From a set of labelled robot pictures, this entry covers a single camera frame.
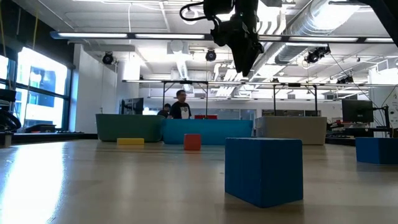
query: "yellow block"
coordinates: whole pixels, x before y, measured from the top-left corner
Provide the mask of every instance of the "yellow block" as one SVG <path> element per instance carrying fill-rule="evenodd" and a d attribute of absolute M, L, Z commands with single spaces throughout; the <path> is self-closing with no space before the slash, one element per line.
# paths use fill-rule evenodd
<path fill-rule="evenodd" d="M 143 138 L 118 138 L 118 145 L 143 145 Z"/>

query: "person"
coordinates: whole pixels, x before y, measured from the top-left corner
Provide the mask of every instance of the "person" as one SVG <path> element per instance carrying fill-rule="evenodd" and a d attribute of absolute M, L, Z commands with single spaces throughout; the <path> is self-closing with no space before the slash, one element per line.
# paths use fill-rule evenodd
<path fill-rule="evenodd" d="M 187 99 L 187 94 L 185 93 L 185 90 L 177 91 L 177 99 L 178 101 L 175 102 L 170 109 L 169 118 L 189 119 L 192 114 L 188 103 L 185 102 L 185 100 Z"/>
<path fill-rule="evenodd" d="M 164 116 L 167 118 L 169 116 L 169 111 L 170 111 L 170 104 L 166 103 L 161 111 L 157 113 L 157 115 Z"/>

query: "red box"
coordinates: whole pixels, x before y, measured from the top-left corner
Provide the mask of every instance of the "red box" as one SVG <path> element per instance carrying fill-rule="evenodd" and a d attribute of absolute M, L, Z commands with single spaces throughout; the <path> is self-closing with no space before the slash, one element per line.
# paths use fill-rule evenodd
<path fill-rule="evenodd" d="M 201 148 L 200 134 L 185 134 L 184 135 L 184 150 L 199 151 Z"/>
<path fill-rule="evenodd" d="M 205 115 L 195 115 L 195 119 L 206 119 Z M 207 115 L 207 119 L 217 119 L 217 115 Z"/>

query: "blue cube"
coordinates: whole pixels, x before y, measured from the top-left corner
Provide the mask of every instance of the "blue cube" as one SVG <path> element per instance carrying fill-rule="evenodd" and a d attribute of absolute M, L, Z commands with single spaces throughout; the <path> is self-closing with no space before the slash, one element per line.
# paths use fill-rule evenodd
<path fill-rule="evenodd" d="M 301 140 L 227 138 L 225 192 L 261 208 L 302 200 Z"/>
<path fill-rule="evenodd" d="M 373 164 L 398 164 L 398 139 L 356 138 L 356 160 Z"/>

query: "blue foam block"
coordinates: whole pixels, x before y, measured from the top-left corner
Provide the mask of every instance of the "blue foam block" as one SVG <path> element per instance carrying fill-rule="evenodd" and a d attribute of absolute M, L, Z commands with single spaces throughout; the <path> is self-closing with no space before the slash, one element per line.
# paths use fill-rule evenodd
<path fill-rule="evenodd" d="M 398 139 L 356 138 L 356 160 L 373 164 L 398 164 Z"/>
<path fill-rule="evenodd" d="M 302 200 L 302 154 L 298 139 L 228 138 L 225 192 L 261 208 Z"/>
<path fill-rule="evenodd" d="M 250 138 L 252 121 L 217 119 L 165 119 L 165 144 L 183 144 L 185 134 L 200 134 L 202 145 L 225 145 L 226 138 Z"/>

